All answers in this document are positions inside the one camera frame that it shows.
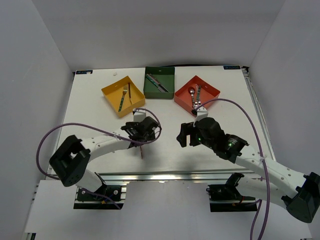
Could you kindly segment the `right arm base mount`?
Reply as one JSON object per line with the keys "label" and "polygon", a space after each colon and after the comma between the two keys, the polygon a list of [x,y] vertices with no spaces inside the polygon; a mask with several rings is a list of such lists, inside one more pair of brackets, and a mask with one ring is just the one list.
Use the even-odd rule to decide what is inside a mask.
{"label": "right arm base mount", "polygon": [[224,184],[210,184],[206,188],[212,213],[256,212],[257,200],[243,196],[236,187],[244,177],[242,173],[233,173]]}

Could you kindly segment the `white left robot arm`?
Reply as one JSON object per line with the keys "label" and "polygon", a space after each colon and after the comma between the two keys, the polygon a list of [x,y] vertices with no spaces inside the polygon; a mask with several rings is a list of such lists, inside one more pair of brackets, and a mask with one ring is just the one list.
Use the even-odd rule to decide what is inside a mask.
{"label": "white left robot arm", "polygon": [[147,116],[140,122],[127,122],[116,131],[91,138],[70,135],[50,158],[49,164],[63,186],[75,185],[99,200],[105,196],[107,185],[87,169],[88,164],[106,154],[155,141],[157,128],[160,128],[159,123]]}

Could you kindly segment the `fork with green handle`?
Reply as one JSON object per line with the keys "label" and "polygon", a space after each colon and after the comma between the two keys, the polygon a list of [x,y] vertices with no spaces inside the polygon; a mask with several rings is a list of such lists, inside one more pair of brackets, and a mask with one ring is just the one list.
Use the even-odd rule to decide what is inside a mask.
{"label": "fork with green handle", "polygon": [[119,104],[119,107],[118,107],[118,112],[122,111],[123,103],[124,103],[124,100],[125,100],[125,96],[126,96],[126,94],[128,92],[128,88],[129,88],[128,84],[123,86],[122,96],[121,96],[120,104]]}

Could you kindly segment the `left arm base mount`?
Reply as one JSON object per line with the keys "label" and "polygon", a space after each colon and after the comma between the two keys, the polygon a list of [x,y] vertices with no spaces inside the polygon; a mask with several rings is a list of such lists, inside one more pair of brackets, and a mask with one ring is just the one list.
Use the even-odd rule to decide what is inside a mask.
{"label": "left arm base mount", "polygon": [[95,192],[77,188],[73,208],[75,210],[121,210],[126,198],[126,186],[103,183]]}

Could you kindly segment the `knife with dark handle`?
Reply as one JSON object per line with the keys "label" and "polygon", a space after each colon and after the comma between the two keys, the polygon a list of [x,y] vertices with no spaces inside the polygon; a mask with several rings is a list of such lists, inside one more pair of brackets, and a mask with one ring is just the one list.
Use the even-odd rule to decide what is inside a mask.
{"label": "knife with dark handle", "polygon": [[163,83],[159,80],[163,80],[165,78],[165,75],[163,74],[156,74],[153,75],[151,73],[148,73],[148,80],[162,93],[168,93],[169,90],[163,85]]}

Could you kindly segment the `spoon with dark handle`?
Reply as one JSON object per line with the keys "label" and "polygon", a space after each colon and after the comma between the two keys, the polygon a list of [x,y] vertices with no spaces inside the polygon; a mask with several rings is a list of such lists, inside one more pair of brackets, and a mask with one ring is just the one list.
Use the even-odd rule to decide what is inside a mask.
{"label": "spoon with dark handle", "polygon": [[192,108],[196,108],[198,106],[198,100],[197,100],[197,96],[196,96],[196,90],[194,87],[190,86],[188,88],[188,92],[191,96],[191,103],[192,103]]}

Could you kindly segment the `spoon with green handle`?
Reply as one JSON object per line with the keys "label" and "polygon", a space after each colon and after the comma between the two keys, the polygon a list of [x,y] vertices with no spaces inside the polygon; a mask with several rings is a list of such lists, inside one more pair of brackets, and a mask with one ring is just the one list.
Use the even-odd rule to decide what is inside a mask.
{"label": "spoon with green handle", "polygon": [[201,89],[202,86],[199,84],[195,85],[195,89],[196,89],[196,96],[195,96],[195,103],[194,103],[194,107],[198,107],[199,105],[201,105],[201,99],[200,99],[200,95],[201,95]]}

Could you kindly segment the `fork with dark handle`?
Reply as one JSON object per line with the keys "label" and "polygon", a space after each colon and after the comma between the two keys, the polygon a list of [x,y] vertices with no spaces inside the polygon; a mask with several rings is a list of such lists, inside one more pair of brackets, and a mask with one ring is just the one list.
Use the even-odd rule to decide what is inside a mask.
{"label": "fork with dark handle", "polygon": [[130,82],[127,85],[128,85],[128,97],[129,97],[130,105],[132,105],[133,102],[132,102],[131,84],[130,84]]}

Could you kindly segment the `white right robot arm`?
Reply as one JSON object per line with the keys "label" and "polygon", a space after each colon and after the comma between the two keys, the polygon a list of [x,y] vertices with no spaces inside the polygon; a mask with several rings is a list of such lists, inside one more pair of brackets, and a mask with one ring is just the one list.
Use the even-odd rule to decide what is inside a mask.
{"label": "white right robot arm", "polygon": [[242,166],[263,177],[254,180],[242,173],[233,173],[224,185],[215,187],[214,200],[241,200],[243,197],[270,200],[286,209],[294,218],[311,223],[320,207],[320,176],[306,175],[270,159],[261,158],[248,142],[225,133],[219,123],[205,117],[195,123],[182,123],[177,141],[181,147],[204,145],[221,159]]}

